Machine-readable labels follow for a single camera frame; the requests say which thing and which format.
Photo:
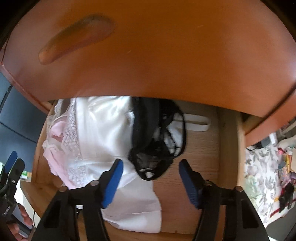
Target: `screw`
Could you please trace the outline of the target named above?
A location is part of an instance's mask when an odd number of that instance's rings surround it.
[[[243,191],[243,189],[242,189],[241,186],[236,186],[235,189],[236,189],[238,192],[242,192],[242,191]]]
[[[207,187],[211,187],[211,186],[212,186],[212,182],[209,181],[209,180],[206,180],[206,181],[205,181],[205,186],[207,186]]]
[[[59,188],[60,192],[65,192],[67,190],[68,190],[68,188],[66,186],[62,186],[62,187]]]
[[[98,180],[91,181],[91,186],[97,186],[99,184]]]

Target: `open drawer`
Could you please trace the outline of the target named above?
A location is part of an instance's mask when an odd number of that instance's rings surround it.
[[[234,188],[243,185],[244,132],[239,112],[204,104],[177,101],[184,113],[203,115],[211,119],[211,127],[205,132],[188,131],[184,154],[175,159],[168,171],[154,182],[154,191],[162,206],[162,228],[158,234],[137,233],[119,230],[106,223],[111,240],[191,240],[201,211],[190,204],[178,172],[178,163],[187,159],[194,171],[205,180],[211,180],[220,187]],[[22,190],[36,211],[42,217],[47,205],[62,184],[50,173],[47,160],[43,157],[42,144],[46,139],[46,123],[37,144],[32,182],[21,182]],[[86,240],[82,218],[79,218],[81,240]],[[222,237],[223,221],[217,231],[217,240]]]

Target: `gray floor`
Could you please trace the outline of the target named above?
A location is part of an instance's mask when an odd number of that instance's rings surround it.
[[[296,223],[296,205],[282,218],[269,224],[266,228],[268,236],[283,241]]]

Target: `finger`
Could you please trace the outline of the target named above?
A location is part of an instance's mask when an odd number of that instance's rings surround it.
[[[17,234],[20,230],[19,226],[16,223],[10,223],[7,226],[13,235]]]
[[[20,213],[21,213],[21,215],[22,215],[23,217],[27,217],[28,214],[27,214],[26,209],[24,208],[24,206],[21,205],[21,204],[19,204],[19,203],[18,203],[18,206],[19,206],[19,209],[20,209]]]
[[[16,238],[17,241],[22,241],[24,239],[24,237],[22,235],[20,235],[20,234],[16,234],[15,238]]]
[[[33,225],[33,221],[32,221],[32,219],[29,216],[24,217],[24,223],[27,224],[28,226],[32,226]]]

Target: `blue gripper pad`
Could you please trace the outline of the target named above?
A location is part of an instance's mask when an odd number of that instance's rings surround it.
[[[198,172],[194,172],[189,166],[187,160],[179,163],[179,174],[186,189],[190,202],[197,208],[202,208],[202,189],[204,179]]]
[[[16,153],[16,151],[13,151],[10,154],[10,156],[9,156],[6,164],[4,165],[4,171],[5,171],[5,173],[8,174],[10,172],[10,170],[12,169],[12,166],[15,163],[16,160],[17,160],[17,153]]]
[[[110,171],[112,171],[113,168],[113,173],[103,193],[104,199],[102,201],[102,208],[106,208],[113,201],[116,189],[123,173],[123,161],[116,159]]]

